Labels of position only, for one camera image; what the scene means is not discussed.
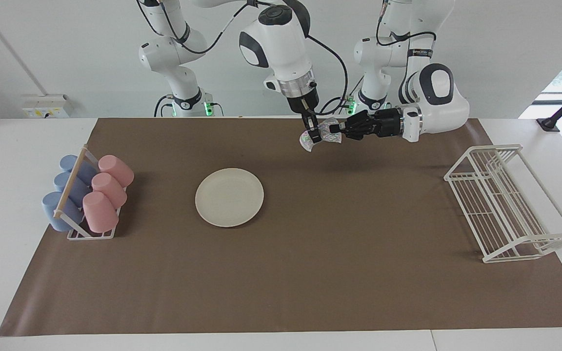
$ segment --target round plate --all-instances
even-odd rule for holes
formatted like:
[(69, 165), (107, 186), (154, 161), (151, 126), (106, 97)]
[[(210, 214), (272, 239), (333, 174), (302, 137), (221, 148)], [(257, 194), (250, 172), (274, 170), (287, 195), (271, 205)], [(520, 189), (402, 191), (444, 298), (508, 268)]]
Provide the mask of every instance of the round plate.
[(236, 227), (250, 221), (263, 204), (263, 186), (248, 171), (227, 168), (205, 178), (194, 198), (204, 220), (217, 227)]

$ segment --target white table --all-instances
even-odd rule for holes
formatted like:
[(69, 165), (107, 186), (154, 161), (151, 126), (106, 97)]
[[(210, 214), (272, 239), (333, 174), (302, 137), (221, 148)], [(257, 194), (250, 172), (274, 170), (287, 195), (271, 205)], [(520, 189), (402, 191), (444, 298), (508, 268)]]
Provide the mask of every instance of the white table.
[[(47, 220), (39, 204), (52, 191), (58, 161), (76, 154), (95, 119), (0, 120), (0, 323), (40, 242)], [(494, 144), (524, 145), (523, 153), (562, 207), (562, 137), (532, 120), (482, 120)], [(0, 338), (1, 349), (230, 350), (557, 350), (562, 328), (474, 331), (64, 335)]]

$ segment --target wooden handle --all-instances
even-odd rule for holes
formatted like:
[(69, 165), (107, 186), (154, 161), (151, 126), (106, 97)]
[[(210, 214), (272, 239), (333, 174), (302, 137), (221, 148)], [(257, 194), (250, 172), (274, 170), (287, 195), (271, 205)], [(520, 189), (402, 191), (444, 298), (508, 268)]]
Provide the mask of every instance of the wooden handle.
[(75, 165), (71, 170), (71, 176), (69, 177), (69, 180), (66, 182), (64, 191), (62, 191), (62, 196), (60, 196), (60, 202), (58, 202), (58, 207), (56, 207), (56, 210), (54, 211), (53, 218), (60, 219), (60, 216), (62, 216), (62, 213), (64, 212), (64, 205), (66, 204), (66, 201), (69, 198), (69, 194), (71, 193), (71, 189), (73, 187), (73, 182), (75, 181), (75, 178), (78, 176), (78, 173), (80, 172), (80, 168), (82, 167), (82, 163), (84, 162), (85, 154), (88, 151), (87, 147), (88, 145), (85, 144), (80, 151), (78, 160), (75, 162)]

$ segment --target brown table surface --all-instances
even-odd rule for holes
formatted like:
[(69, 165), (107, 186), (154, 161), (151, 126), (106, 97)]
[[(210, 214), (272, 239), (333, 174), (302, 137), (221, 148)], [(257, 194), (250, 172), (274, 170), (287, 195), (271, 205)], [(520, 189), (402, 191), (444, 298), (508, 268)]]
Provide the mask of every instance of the brown table surface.
[[(450, 133), (300, 147), (299, 120), (100, 119), (89, 140), (136, 172), (112, 240), (48, 228), (0, 335), (562, 327), (562, 264), (483, 264), (443, 175)], [(263, 183), (247, 224), (194, 206), (227, 167)]]

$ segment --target white wire rack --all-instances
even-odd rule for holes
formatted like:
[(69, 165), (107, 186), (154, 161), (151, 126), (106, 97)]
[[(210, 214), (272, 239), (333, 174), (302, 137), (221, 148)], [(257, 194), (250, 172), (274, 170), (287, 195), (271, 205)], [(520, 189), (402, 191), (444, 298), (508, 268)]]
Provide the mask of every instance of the white wire rack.
[(521, 149), (521, 145), (470, 147), (444, 176), (485, 263), (535, 259), (562, 247), (562, 234), (549, 233), (506, 167), (519, 157), (562, 217)]
[[(72, 220), (65, 212), (64, 212), (64, 205), (66, 203), (69, 194), (71, 193), (71, 189), (73, 186), (74, 179), (78, 176), (78, 172), (82, 166), (82, 163), (87, 160), (92, 164), (93, 167), (99, 169), (99, 161), (97, 160), (90, 151), (88, 151), (88, 146), (84, 145), (80, 151), (80, 155), (78, 156), (78, 160), (75, 162), (73, 169), (71, 171), (71, 176), (69, 177), (66, 186), (64, 187), (64, 191), (62, 192), (62, 196), (60, 197), (60, 202), (58, 203), (58, 207), (54, 211), (53, 217), (60, 218), (64, 220), (67, 224), (71, 225), (72, 229), (69, 231), (67, 238), (69, 240), (101, 240), (101, 239), (109, 239), (114, 238), (114, 233), (116, 232), (116, 227), (111, 231), (105, 233), (94, 233), (90, 231), (90, 229), (85, 229), (87, 227), (85, 224), (85, 218), (81, 224), (77, 224), (74, 220)], [(120, 216), (120, 207), (116, 209), (116, 215)]]

